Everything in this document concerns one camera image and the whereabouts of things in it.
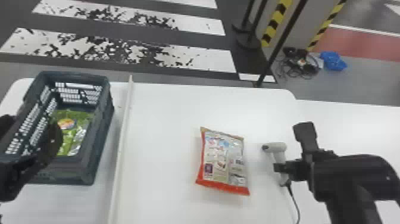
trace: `white floor stripe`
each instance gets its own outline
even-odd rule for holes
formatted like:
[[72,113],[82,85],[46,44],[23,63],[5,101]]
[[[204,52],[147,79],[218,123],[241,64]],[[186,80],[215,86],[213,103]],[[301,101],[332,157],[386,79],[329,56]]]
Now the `white floor stripe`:
[[385,35],[385,36],[394,36],[396,38],[400,37],[399,33],[390,33],[390,32],[384,32],[384,31],[379,31],[379,30],[369,30],[369,29],[357,28],[357,27],[352,27],[352,26],[343,26],[343,25],[338,25],[338,24],[331,24],[331,25],[329,25],[329,27],[359,31],[359,32],[364,32],[364,33],[374,33],[374,34],[380,34],[380,35]]
[[[260,78],[259,74],[247,74],[247,73],[239,73],[239,78],[244,81],[257,81]],[[263,82],[273,82],[275,83],[274,76],[266,76]]]
[[41,0],[32,13],[224,36],[221,20],[75,0]]
[[391,5],[391,4],[385,4],[386,7],[390,8],[393,12],[395,12],[397,15],[400,15],[400,6],[398,5]]
[[172,2],[183,5],[193,5],[205,8],[217,8],[215,0],[156,0],[160,2]]
[[236,73],[230,51],[17,28],[0,52]]

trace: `black plastic basket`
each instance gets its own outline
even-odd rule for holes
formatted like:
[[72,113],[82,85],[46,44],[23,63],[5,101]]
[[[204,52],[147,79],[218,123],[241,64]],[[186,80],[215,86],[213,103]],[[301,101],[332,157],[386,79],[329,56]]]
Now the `black plastic basket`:
[[0,142],[2,157],[35,153],[43,130],[56,109],[93,113],[79,152],[57,156],[31,183],[91,185],[96,176],[114,113],[107,77],[60,71],[41,72],[23,98],[16,122]]

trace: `yellow black striped pole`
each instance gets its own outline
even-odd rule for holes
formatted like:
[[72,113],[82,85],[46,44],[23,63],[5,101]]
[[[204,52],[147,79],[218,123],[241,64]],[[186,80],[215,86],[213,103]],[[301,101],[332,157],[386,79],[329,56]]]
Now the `yellow black striped pole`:
[[292,0],[279,1],[279,4],[275,9],[274,14],[272,15],[272,19],[262,36],[261,39],[262,46],[270,46],[272,39],[276,35],[276,30],[278,29],[279,24],[282,23],[285,17],[285,13],[288,10],[288,8],[292,5],[292,2],[293,2]]
[[321,28],[318,30],[316,36],[311,40],[311,43],[307,47],[307,51],[310,52],[314,49],[318,41],[324,35],[328,26],[332,23],[333,19],[338,15],[339,11],[342,10],[347,0],[340,0],[339,3],[334,7],[332,12],[330,12],[328,19],[322,24]]

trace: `orange snack bag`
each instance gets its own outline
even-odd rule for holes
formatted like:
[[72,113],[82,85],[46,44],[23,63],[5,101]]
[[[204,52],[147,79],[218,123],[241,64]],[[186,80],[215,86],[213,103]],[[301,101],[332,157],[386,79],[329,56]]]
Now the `orange snack bag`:
[[243,138],[200,128],[203,147],[196,183],[233,194],[250,195]]

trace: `green snack bag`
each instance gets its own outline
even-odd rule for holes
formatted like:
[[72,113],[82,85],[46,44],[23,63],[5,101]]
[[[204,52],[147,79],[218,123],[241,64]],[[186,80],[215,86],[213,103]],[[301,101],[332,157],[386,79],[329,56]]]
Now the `green snack bag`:
[[74,156],[79,152],[86,130],[93,118],[92,113],[73,110],[57,110],[53,114],[62,130],[62,146],[57,155]]

